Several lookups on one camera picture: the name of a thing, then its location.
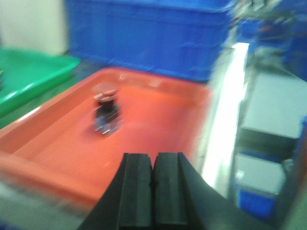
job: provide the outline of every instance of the blue container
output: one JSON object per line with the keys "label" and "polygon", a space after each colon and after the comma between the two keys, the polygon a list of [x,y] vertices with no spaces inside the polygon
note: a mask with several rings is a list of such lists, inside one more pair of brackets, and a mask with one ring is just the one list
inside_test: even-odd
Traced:
{"label": "blue container", "polygon": [[237,206],[261,220],[267,220],[275,206],[276,198],[250,193],[243,189],[237,192]]}
{"label": "blue container", "polygon": [[237,27],[237,41],[251,43],[257,40],[262,20],[240,20]]}
{"label": "blue container", "polygon": [[66,0],[70,52],[111,66],[205,81],[234,0]]}

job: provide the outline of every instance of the red tray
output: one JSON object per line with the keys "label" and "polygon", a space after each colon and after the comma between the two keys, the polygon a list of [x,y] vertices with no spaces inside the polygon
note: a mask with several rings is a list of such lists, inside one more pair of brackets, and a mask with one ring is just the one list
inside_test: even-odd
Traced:
{"label": "red tray", "polygon": [[[122,127],[94,132],[92,87],[120,84]],[[91,207],[115,175],[122,155],[184,152],[192,161],[210,102],[202,84],[108,68],[0,130],[0,170],[19,183]]]}

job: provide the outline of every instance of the white wall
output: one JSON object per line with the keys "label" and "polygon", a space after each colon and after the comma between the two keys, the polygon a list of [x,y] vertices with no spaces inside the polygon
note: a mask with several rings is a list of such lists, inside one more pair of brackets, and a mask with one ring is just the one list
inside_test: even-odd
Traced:
{"label": "white wall", "polygon": [[0,0],[3,46],[61,54],[67,51],[63,0]]}

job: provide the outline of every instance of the blue plastic crate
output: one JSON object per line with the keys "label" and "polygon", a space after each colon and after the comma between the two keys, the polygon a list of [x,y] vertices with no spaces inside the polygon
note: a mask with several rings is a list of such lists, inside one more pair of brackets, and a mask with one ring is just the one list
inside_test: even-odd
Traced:
{"label": "blue plastic crate", "polygon": [[237,27],[237,41],[251,43],[257,40],[263,20],[240,20]]}
{"label": "blue plastic crate", "polygon": [[70,52],[84,59],[205,81],[235,0],[66,0]]}
{"label": "blue plastic crate", "polygon": [[237,206],[261,220],[267,220],[275,206],[276,198],[266,197],[239,189],[237,192]]}

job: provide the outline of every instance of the green tray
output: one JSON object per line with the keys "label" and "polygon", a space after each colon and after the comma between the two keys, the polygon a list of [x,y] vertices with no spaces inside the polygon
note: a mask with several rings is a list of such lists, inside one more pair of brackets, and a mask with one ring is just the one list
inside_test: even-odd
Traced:
{"label": "green tray", "polygon": [[67,90],[69,87],[76,84],[78,81],[73,78],[69,78],[68,80],[60,83],[59,85],[47,90],[46,92],[36,96],[32,100],[18,106],[16,109],[8,112],[7,114],[0,116],[0,129],[22,117],[23,115],[31,112],[35,108],[39,107],[46,101],[49,101],[51,98],[60,94],[61,92]]}
{"label": "green tray", "polygon": [[[67,81],[71,76],[71,70],[79,63],[79,59],[74,57],[53,57],[33,51],[0,48],[0,69],[3,70],[0,89],[0,118]],[[38,101],[43,103],[46,98],[48,96]],[[0,123],[0,128],[7,124],[7,122]]]}

